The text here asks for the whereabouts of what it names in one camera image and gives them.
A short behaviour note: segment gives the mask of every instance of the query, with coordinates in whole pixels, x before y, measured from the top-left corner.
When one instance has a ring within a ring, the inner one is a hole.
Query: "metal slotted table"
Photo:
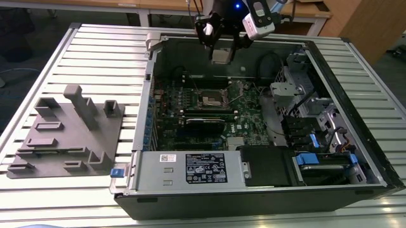
[[[147,33],[192,34],[186,29],[76,25],[55,50],[23,104],[0,137],[0,226],[32,224],[61,227],[162,226],[164,227],[394,227],[406,224],[406,190],[361,201],[334,212],[208,218],[194,220],[135,221],[110,193],[110,176],[8,179],[8,164],[15,159],[29,126],[36,118],[39,97],[67,102],[65,84],[79,84],[94,102],[116,100],[126,105],[115,163],[130,162],[132,138],[146,73]],[[302,38],[271,35],[271,38]],[[406,110],[389,91],[351,43],[339,38],[313,40],[349,94],[403,181],[406,180]],[[116,188],[126,186],[118,179]]]

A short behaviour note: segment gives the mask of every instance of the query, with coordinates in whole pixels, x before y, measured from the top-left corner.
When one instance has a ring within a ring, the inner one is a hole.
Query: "metal bracket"
[[[250,170],[250,163],[247,163],[247,162],[242,163],[242,173],[243,173],[244,179],[250,179],[252,177],[251,170]]]
[[[150,32],[146,39],[146,47],[148,51],[158,49],[160,43],[160,32]]]

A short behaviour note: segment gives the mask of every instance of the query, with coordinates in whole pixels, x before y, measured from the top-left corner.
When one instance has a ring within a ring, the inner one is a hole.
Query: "black plastic part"
[[[191,78],[187,76],[184,78],[183,88],[195,89],[224,89],[228,86],[227,79],[216,79],[212,77]]]
[[[114,199],[135,220],[202,219],[334,211],[386,192],[383,186],[128,195]]]
[[[77,23],[77,22],[72,22],[69,25],[69,29],[77,29],[80,27],[81,27],[81,23]]]
[[[179,137],[219,136],[224,128],[226,122],[223,120],[188,119],[184,122],[184,127],[178,129],[176,135]]]
[[[350,38],[347,38],[347,37],[341,37],[341,38],[345,43],[351,43]]]
[[[286,141],[291,148],[298,151],[319,152],[321,149],[314,147],[310,134],[317,137],[318,144],[326,144],[326,138],[314,117],[301,118],[284,116],[280,122]]]
[[[188,114],[234,114],[234,110],[184,110],[184,115]]]
[[[250,164],[251,178],[246,186],[299,186],[292,157],[295,153],[286,146],[242,146],[240,159]]]
[[[325,2],[319,1],[319,2],[315,2],[314,4],[317,5],[317,8],[319,11],[330,12],[330,9],[326,6]]]
[[[330,93],[326,89],[326,86],[322,82],[322,79],[319,78],[318,73],[313,68],[309,69],[307,75],[309,75],[309,79],[311,81],[311,84],[313,84],[314,88],[317,89],[318,97],[331,98]]]
[[[275,25],[280,24],[283,18],[282,15],[278,14],[276,12],[271,13],[271,21],[274,22]]]

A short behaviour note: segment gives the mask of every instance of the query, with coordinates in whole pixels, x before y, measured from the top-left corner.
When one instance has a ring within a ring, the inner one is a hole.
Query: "warning label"
[[[186,154],[186,181],[188,184],[227,183],[224,154]]]

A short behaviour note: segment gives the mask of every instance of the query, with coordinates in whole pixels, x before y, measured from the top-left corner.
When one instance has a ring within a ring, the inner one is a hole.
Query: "blue tab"
[[[111,178],[124,178],[124,169],[112,169],[110,171]]]
[[[355,154],[350,154],[350,160],[351,160],[353,164],[358,163],[358,158],[357,158]]]
[[[319,164],[315,153],[301,153],[295,158],[298,165]]]
[[[310,138],[311,138],[311,141],[313,141],[313,145],[315,146],[315,148],[318,148],[319,144],[318,144],[318,139],[317,139],[315,134],[310,134]]]

